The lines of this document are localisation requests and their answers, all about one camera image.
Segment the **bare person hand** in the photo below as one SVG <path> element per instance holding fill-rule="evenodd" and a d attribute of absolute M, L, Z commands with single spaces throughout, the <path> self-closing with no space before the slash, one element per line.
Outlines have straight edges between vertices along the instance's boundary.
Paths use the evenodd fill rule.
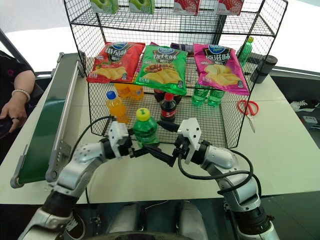
<path fill-rule="evenodd" d="M 10 117 L 12 120 L 12 126 L 9 129 L 9 133 L 14 132 L 25 124 L 27 120 L 25 103 L 24 100 L 11 98 L 2 108 L 0 119 L 2 120 L 6 117 Z"/>

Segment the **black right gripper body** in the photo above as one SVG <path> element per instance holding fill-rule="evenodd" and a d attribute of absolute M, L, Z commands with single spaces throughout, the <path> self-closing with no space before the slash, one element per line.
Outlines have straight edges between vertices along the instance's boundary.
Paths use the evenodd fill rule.
<path fill-rule="evenodd" d="M 174 142 L 173 159 L 174 161 L 180 156 L 182 160 L 187 158 L 190 151 L 190 141 L 187 137 L 179 134 Z"/>

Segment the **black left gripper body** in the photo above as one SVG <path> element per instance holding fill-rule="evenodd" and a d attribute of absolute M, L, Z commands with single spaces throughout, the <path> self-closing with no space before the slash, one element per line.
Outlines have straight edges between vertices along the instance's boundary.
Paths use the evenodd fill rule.
<path fill-rule="evenodd" d="M 129 156 L 130 158 L 135 157 L 135 149 L 133 148 L 132 138 L 130 136 L 125 136 L 118 142 L 118 151 L 121 157 Z"/>

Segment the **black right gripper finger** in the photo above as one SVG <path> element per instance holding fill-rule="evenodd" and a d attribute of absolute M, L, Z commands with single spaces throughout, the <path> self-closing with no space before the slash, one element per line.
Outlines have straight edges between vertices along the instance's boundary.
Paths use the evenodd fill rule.
<path fill-rule="evenodd" d="M 163 129 L 169 131 L 169 132 L 178 132 L 178 129 L 180 127 L 179 124 L 176 124 L 174 122 L 166 121 L 166 120 L 160 120 L 157 122 L 157 124 L 162 127 Z"/>
<path fill-rule="evenodd" d="M 175 158 L 167 153 L 162 152 L 160 148 L 154 145 L 144 145 L 143 148 L 150 153 L 153 157 L 155 157 L 158 160 L 161 160 L 162 162 L 165 162 L 170 167 L 174 166 Z"/>

